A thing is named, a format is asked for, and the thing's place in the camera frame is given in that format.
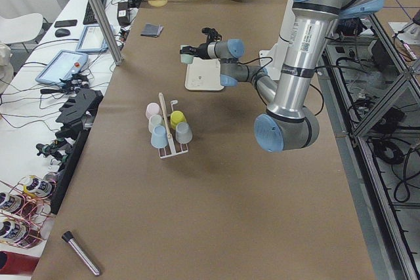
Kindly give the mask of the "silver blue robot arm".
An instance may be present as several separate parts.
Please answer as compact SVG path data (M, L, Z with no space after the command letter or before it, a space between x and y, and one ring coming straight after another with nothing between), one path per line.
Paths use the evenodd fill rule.
M267 101L265 113L254 123L255 138L262 149L281 152L305 148L319 135L318 120L304 102L328 32L338 20L367 16L384 4L385 0L293 0L295 20L278 81L272 80L264 67L239 62L244 54L240 39L221 41L210 35L198 47L182 47L180 54L219 60L222 86L249 82Z

